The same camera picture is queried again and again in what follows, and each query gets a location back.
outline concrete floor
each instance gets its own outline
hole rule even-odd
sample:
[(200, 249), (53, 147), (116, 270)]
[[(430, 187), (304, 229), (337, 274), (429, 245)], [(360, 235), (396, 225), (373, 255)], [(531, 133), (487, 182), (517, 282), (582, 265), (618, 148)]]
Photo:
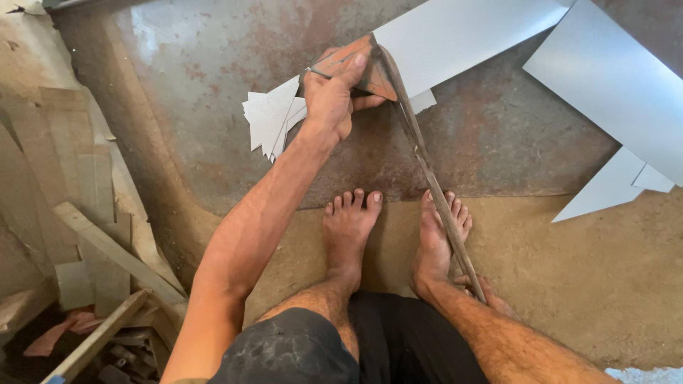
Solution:
[[(100, 5), (54, 19), (79, 80), (119, 138), (165, 255), (189, 287), (220, 216), (202, 208), (187, 186), (161, 128), (167, 122), (150, 105), (111, 10)], [(475, 268), (527, 324), (603, 368), (683, 365), (683, 190), (644, 193), (631, 204), (551, 225), (570, 199), (465, 200), (475, 220), (468, 240)], [(364, 288), (410, 294), (418, 208), (385, 206), (368, 244)], [(320, 278), (321, 220), (320, 210), (294, 216), (249, 298), (247, 322)]]

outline person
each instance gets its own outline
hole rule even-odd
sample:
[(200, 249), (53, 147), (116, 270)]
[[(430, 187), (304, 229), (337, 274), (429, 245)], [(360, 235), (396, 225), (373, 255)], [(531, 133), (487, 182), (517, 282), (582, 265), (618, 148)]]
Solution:
[[(485, 278), (488, 305), (458, 287), (467, 277), (449, 281), (451, 251), (429, 191), (411, 272), (419, 299), (359, 292), (382, 193), (356, 189), (325, 207), (324, 279), (242, 331), (247, 297), (316, 173), (349, 135), (352, 112), (384, 101), (350, 97), (366, 63), (359, 53), (332, 79), (306, 74), (307, 119), (208, 243), (161, 383), (616, 383), (524, 326)], [(445, 196), (466, 239), (472, 216)]]

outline fingernail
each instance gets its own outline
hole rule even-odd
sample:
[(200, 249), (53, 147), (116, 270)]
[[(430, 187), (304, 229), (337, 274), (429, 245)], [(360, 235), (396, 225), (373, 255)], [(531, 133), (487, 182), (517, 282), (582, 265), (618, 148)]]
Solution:
[(367, 61), (367, 58), (364, 55), (361, 55), (360, 53), (356, 55), (356, 57), (353, 59), (353, 64), (355, 64), (356, 67), (364, 67), (365, 62)]

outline forearm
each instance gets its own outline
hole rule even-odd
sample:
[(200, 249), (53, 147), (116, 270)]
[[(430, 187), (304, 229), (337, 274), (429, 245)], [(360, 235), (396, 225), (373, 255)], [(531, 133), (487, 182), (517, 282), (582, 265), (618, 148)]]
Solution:
[(287, 224), (339, 141), (306, 120), (290, 147), (227, 214), (209, 242), (195, 285), (220, 282), (246, 298), (256, 285)]
[(491, 383), (618, 383), (572, 351), (448, 282), (424, 288), (423, 299), (460, 332)]

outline black shorts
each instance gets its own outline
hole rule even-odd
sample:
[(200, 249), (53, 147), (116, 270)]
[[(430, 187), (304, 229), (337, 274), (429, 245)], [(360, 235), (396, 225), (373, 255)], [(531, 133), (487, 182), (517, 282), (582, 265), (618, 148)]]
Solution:
[(238, 335), (209, 383), (487, 383), (462, 336), (423, 301), (360, 291), (349, 318), (360, 363), (327, 319), (290, 308)]

